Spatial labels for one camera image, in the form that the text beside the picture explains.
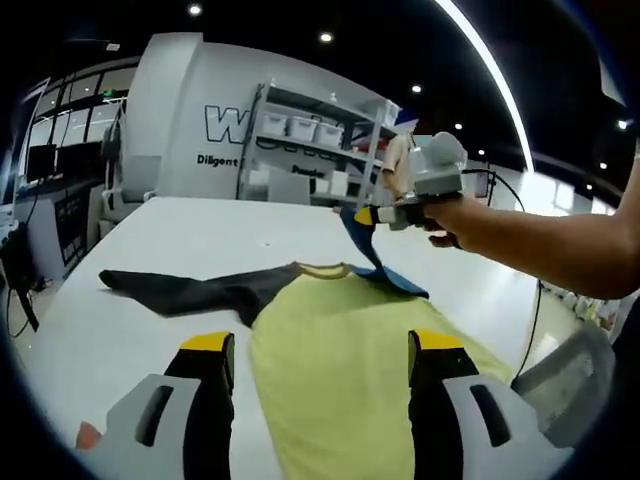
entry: ceiling light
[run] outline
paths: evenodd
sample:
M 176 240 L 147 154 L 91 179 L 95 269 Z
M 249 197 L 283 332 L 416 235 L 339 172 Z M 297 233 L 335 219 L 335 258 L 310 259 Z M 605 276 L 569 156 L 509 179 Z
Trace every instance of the ceiling light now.
M 197 3 L 189 5 L 189 15 L 191 15 L 192 17 L 197 17 L 201 13 L 202 7 L 200 5 L 198 5 Z
M 493 80 L 496 82 L 498 86 L 498 90 L 502 94 L 502 98 L 507 104 L 507 108 L 509 109 L 509 113 L 511 114 L 511 119 L 513 120 L 514 126 L 516 128 L 516 132 L 518 133 L 518 138 L 520 139 L 520 146 L 522 147 L 522 153 L 524 154 L 524 161 L 527 165 L 527 169 L 530 172 L 534 171 L 533 168 L 533 156 L 531 155 L 531 148 L 529 147 L 529 139 L 527 139 L 527 133 L 524 129 L 524 123 L 522 122 L 522 118 L 520 117 L 520 112 L 518 112 L 518 106 L 516 105 L 516 101 L 513 98 L 513 94 L 511 90 L 509 90 L 509 85 L 507 85 L 507 81 L 504 78 L 504 75 L 500 71 L 500 67 L 496 63 L 493 55 L 487 48 L 487 45 L 484 43 L 476 29 L 473 28 L 473 25 L 467 20 L 467 17 L 460 11 L 460 9 L 451 1 L 451 0 L 435 0 L 436 3 L 442 8 L 447 15 L 453 20 L 458 28 L 462 30 L 462 33 L 465 34 L 469 42 L 476 49 L 480 58 L 487 66 L 487 69 L 491 73 Z

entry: white table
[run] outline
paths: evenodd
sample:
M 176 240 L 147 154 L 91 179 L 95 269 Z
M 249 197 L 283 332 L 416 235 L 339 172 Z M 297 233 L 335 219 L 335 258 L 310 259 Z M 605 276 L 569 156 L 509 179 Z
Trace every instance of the white table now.
M 425 288 L 458 328 L 518 368 L 534 278 L 477 255 L 432 248 L 419 229 L 381 227 L 374 244 L 383 262 Z M 325 208 L 182 198 L 155 198 L 139 208 L 72 273 L 25 355 L 33 391 L 63 440 L 73 445 L 82 420 L 104 431 L 107 411 L 146 375 L 163 373 L 183 341 L 230 330 L 236 335 L 232 476 L 282 478 L 250 370 L 250 331 L 235 312 L 164 319 L 111 293 L 98 274 L 208 279 L 292 261 L 368 265 Z

